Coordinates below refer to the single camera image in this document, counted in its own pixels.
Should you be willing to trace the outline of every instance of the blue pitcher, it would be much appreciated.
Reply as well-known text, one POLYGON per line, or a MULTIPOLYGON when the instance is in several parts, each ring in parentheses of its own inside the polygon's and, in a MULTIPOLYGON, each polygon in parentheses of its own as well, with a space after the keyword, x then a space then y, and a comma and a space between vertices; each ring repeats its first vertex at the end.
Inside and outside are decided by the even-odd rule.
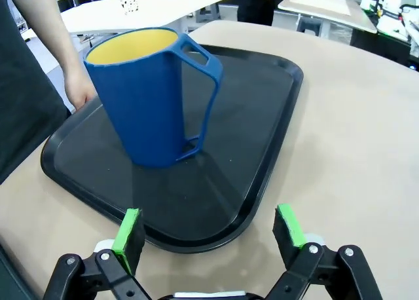
POLYGON ((188 35, 168 28, 129 31, 92 48, 84 64, 134 163, 170 166, 202 149, 223 66, 188 35), (185 47, 201 53, 206 64, 187 56, 183 51, 185 47), (201 133, 188 139, 183 124, 182 61, 215 82, 201 133), (195 147, 183 152, 191 140, 197 140, 195 147))

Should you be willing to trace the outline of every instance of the black tray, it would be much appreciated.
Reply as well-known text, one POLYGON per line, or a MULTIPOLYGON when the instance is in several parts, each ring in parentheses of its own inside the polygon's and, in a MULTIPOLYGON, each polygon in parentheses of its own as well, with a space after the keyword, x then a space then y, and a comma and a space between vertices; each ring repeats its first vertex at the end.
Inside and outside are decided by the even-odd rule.
MULTIPOLYGON (((222 61, 225 78, 200 154, 164 169, 132 164, 96 98, 51 136, 41 156, 46 175, 112 220, 140 207, 147 240, 178 253, 215 249, 250 224, 302 83, 289 60, 203 47, 222 61)), ((209 78, 183 66, 188 135, 199 132, 212 88, 209 78)))

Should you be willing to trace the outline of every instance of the beige table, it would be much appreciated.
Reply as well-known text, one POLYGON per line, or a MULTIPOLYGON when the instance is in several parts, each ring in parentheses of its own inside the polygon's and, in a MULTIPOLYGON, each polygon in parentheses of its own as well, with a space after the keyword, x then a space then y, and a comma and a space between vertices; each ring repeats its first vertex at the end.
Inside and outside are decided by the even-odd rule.
MULTIPOLYGON (((304 82, 249 228, 197 255, 146 244, 137 270, 144 288, 153 298, 175 291, 266 295, 284 271, 271 233, 274 207, 288 202, 303 229, 331 249, 363 249, 384 299, 417 299, 419 74, 341 43, 267 26, 220 21, 191 35, 288 58, 304 71, 304 82)), ((38 293, 59 256, 87 257, 118 228, 49 180, 40 153, 41 147, 0 186, 0 241, 38 293)), ((304 299, 327 296, 312 286, 304 299)))
POLYGON ((328 38, 330 24, 338 23, 351 28, 376 33, 377 29, 353 0, 304 0, 304 4, 296 3, 297 0, 283 0, 278 8, 303 15, 313 16, 323 20, 320 37, 328 38), (348 14, 337 12, 336 7, 347 5, 348 14))

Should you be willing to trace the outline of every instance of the person's arm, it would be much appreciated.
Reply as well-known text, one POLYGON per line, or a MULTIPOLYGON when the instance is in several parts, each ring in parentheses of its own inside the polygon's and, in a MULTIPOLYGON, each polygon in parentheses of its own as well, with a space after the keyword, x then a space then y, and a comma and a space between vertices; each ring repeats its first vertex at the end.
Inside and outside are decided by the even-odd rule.
POLYGON ((81 108, 96 91, 61 19, 56 0, 13 0, 34 32, 57 59, 64 72, 69 101, 81 108))

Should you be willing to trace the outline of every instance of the floor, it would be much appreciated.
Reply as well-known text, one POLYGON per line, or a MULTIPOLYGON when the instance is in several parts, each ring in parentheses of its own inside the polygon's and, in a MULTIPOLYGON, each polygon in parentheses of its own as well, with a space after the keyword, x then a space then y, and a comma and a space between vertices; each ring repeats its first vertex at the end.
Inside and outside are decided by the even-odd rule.
MULTIPOLYGON (((220 6, 221 17, 224 20, 236 20, 237 7, 231 6, 220 6)), ((290 30, 296 30, 297 28, 297 19, 298 16, 295 14, 288 14, 284 12, 275 12, 274 15, 274 27, 285 28, 290 30)), ((188 26, 197 27, 203 24, 197 24, 194 21, 194 18, 188 19, 188 26)), ((313 32, 306 32, 308 35, 314 34, 313 32)), ((345 28, 343 26, 338 26, 332 24, 329 38, 334 41, 339 41, 341 43, 349 44, 351 38, 352 30, 350 28, 345 28)), ((103 39, 103 37, 95 37, 92 40, 92 43, 95 44, 98 41, 103 39)), ((80 61, 82 62, 83 56, 90 49, 89 42, 81 43, 78 37, 73 38, 73 42, 77 51, 79 51, 80 61)), ((35 55, 36 59, 40 63, 43 71, 47 74, 51 82, 56 87, 58 93, 63 98, 65 105, 69 108, 70 111, 74 107, 69 103, 65 91, 64 91, 64 77, 61 68, 58 65, 58 62, 54 57, 49 53, 45 46, 38 39, 32 39, 27 43, 28 47, 35 55)))

